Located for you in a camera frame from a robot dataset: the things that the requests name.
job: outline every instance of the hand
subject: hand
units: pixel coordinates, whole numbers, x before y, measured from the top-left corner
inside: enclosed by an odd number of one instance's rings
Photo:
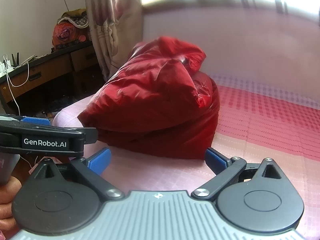
[[[11,205],[20,188],[21,183],[15,177],[10,177],[6,185],[0,186],[0,230],[3,232],[16,225],[16,221],[12,217]]]

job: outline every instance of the desk drawer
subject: desk drawer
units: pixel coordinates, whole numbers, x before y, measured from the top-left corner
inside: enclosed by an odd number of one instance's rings
[[[62,76],[71,71],[72,66],[69,54],[53,58],[40,65],[30,68],[28,81],[21,87],[11,87],[12,93],[16,98],[24,94],[25,92],[45,82],[48,82],[49,80]],[[15,86],[23,84],[23,82],[25,82],[25,80],[27,79],[27,76],[28,70],[25,70],[22,73],[12,77],[11,82]],[[4,82],[0,85],[0,90],[6,103],[13,100],[7,82]]]
[[[71,52],[71,58],[76,72],[98,64],[93,46]]]

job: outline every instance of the white cable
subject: white cable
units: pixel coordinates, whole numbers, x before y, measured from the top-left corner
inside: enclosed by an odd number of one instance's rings
[[[32,166],[31,166],[30,162],[28,162],[28,161],[27,161],[24,157],[22,157],[22,156],[20,156],[20,158],[21,158],[22,160],[25,160],[27,163],[29,163],[30,168],[32,168]]]
[[[17,87],[21,87],[22,85],[24,85],[24,84],[28,81],[28,79],[29,79],[29,60],[30,60],[31,58],[33,58],[34,56],[35,56],[35,55],[32,55],[31,57],[27,58],[24,62],[21,63],[21,65],[19,65],[19,66],[17,66],[17,67],[11,66],[13,69],[16,69],[16,68],[18,68],[18,67],[23,66],[25,63],[28,64],[28,76],[27,76],[26,81],[23,82],[21,85],[15,86],[14,84],[12,84],[11,79],[10,79],[10,77],[9,77],[9,72],[8,72],[8,55],[7,55],[7,54],[4,54],[4,55],[3,55],[3,59],[4,59],[4,61],[6,62],[6,70],[5,70],[5,71],[6,71],[6,75],[7,75],[8,87],[9,87],[11,96],[12,96],[12,98],[13,98],[13,101],[14,101],[14,102],[16,103],[16,105],[17,105],[19,115],[21,115],[21,114],[20,114],[20,107],[19,107],[16,99],[15,99],[14,96],[13,96],[13,93],[12,93],[11,87],[10,87],[10,84],[11,84],[13,87],[17,88]]]

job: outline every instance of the bed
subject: bed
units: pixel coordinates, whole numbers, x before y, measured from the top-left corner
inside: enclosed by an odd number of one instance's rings
[[[298,232],[320,239],[320,104],[310,98],[256,82],[223,75],[218,85],[221,108],[212,147],[249,163],[273,158],[304,200]],[[77,119],[91,97],[66,107],[53,125],[81,127]],[[85,157],[106,144],[86,145]],[[129,190],[188,190],[214,174],[200,160],[161,158],[110,147],[111,164],[102,173],[110,183]]]

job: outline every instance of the wooden desk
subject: wooden desk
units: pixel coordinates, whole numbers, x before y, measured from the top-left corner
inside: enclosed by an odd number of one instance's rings
[[[9,76],[13,85],[22,84],[28,77],[28,65],[10,72]],[[81,99],[95,93],[103,84],[103,76],[92,43],[85,42],[30,62],[28,81],[21,87],[11,86],[11,90],[17,101],[21,101],[22,105],[23,102],[28,102],[27,107],[32,107],[35,100],[41,103],[39,100],[45,97],[43,93],[47,93],[48,89],[53,100],[54,91],[57,91],[57,98],[58,91],[66,91],[66,94]],[[17,113],[6,76],[0,78],[0,101],[6,113]],[[21,114],[24,114],[23,110],[23,107],[20,108]],[[34,111],[25,110],[30,114],[40,109],[35,107]]]

